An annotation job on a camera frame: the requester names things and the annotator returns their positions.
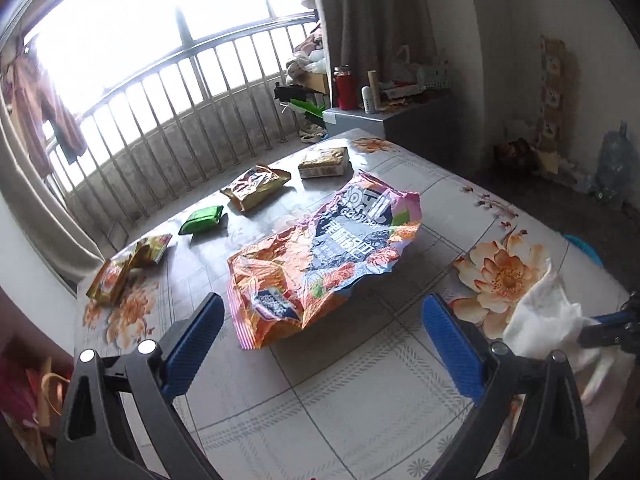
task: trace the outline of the gray curtain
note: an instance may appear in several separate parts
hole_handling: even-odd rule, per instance
[[[409,45],[412,62],[425,62],[435,45],[426,0],[316,0],[322,21],[327,72],[349,65],[359,87],[367,85],[367,71],[378,79],[390,76],[399,47]]]
[[[36,250],[64,278],[78,283],[104,261],[96,244],[38,176],[14,129],[2,92],[0,192]]]

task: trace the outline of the snack bag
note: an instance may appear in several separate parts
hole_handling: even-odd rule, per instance
[[[157,265],[162,259],[171,238],[172,235],[170,234],[140,238],[134,246],[134,256],[130,268],[137,269]]]
[[[358,173],[314,215],[228,260],[240,345],[261,348],[343,304],[366,274],[389,272],[414,239],[420,196]]]
[[[87,289],[87,297],[98,304],[115,304],[127,283],[132,259],[133,253],[126,251],[106,260]]]
[[[192,233],[200,233],[208,231],[212,227],[218,225],[222,216],[222,206],[213,205],[204,209],[199,209],[192,213],[187,221],[180,226],[179,235],[190,235]]]
[[[267,195],[290,179],[289,171],[272,170],[268,166],[258,164],[245,171],[220,192],[228,196],[239,211],[245,212],[262,202]]]

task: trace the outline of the floral tablecloth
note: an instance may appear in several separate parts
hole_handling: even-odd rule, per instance
[[[186,396],[175,407],[224,478],[421,478],[472,404],[460,396],[420,321],[439,292],[455,312],[498,336],[551,257],[572,302],[589,316],[613,312],[628,294],[579,249],[523,211],[413,153],[362,130],[322,143],[347,146],[353,171],[420,194],[422,224],[393,271],[358,282],[353,297],[307,330],[254,351],[240,349],[229,312]],[[130,283],[118,309],[78,295],[76,354],[131,351],[187,318],[210,291],[226,301],[226,259],[317,210],[351,177],[301,180],[305,150],[274,168],[291,181],[240,214],[214,193],[152,231],[175,235],[162,264]],[[177,236],[196,209],[221,204],[222,226]],[[132,398],[127,414],[141,452],[162,472]],[[499,462],[499,439],[485,464]]]

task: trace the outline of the window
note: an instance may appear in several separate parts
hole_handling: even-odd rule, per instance
[[[65,105],[80,114],[128,76],[184,47],[176,8],[194,40],[308,11],[296,0],[63,0],[25,39],[38,35],[38,56]]]
[[[308,12],[298,0],[63,0],[26,35],[69,110],[82,116],[111,89],[156,62],[229,30]],[[292,47],[311,23],[248,34],[197,55],[212,95],[284,70]],[[71,191],[110,156],[177,114],[203,101],[189,59],[126,85],[108,104],[80,121],[89,150],[69,165],[46,125],[50,153],[62,186]],[[151,102],[154,117],[148,106]]]

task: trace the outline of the green plastic bag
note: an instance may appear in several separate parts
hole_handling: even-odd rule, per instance
[[[180,226],[179,235],[190,235],[208,231],[220,222],[222,216],[222,206],[213,205],[194,212],[187,221]]]

